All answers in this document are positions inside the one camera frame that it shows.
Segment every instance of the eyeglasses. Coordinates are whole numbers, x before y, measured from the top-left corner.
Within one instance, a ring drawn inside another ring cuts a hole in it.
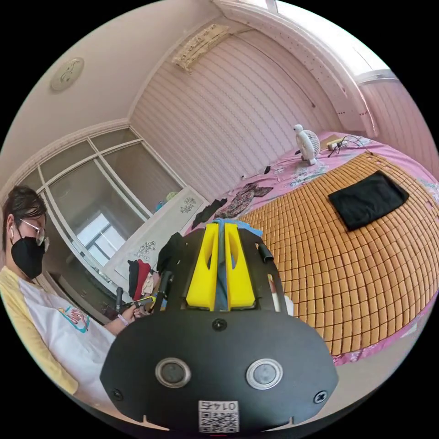
[[[46,252],[47,249],[49,248],[50,241],[49,241],[49,237],[45,235],[44,229],[42,229],[41,227],[36,227],[35,225],[30,224],[23,219],[22,219],[22,222],[27,224],[28,226],[31,226],[33,229],[35,229],[37,231],[37,236],[36,236],[37,245],[40,246],[44,243],[44,251]]]

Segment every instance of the handle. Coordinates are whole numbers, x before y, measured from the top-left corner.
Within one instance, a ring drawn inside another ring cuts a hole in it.
[[[123,296],[123,288],[118,287],[116,289],[116,312],[120,312],[120,308],[122,306],[122,296]]]

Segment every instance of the black face mask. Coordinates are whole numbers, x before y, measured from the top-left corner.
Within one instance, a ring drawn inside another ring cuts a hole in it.
[[[20,238],[11,248],[12,260],[29,279],[35,279],[43,270],[44,243],[37,244],[36,238]]]

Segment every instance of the ceiling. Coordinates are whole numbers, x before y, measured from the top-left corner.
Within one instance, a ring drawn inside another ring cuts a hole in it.
[[[32,155],[61,137],[126,118],[148,74],[180,38],[220,16],[210,0],[163,0],[109,21],[86,35],[41,77],[16,115],[0,157],[0,187]],[[82,57],[82,75],[53,92],[52,75]]]

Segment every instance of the yellow sleeve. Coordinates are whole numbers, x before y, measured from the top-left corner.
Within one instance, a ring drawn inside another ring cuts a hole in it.
[[[32,322],[19,286],[17,285],[16,291],[10,291],[10,288],[5,288],[4,283],[0,282],[0,292],[6,312],[18,337],[40,369],[65,392],[75,394],[78,390],[77,381],[50,353]]]

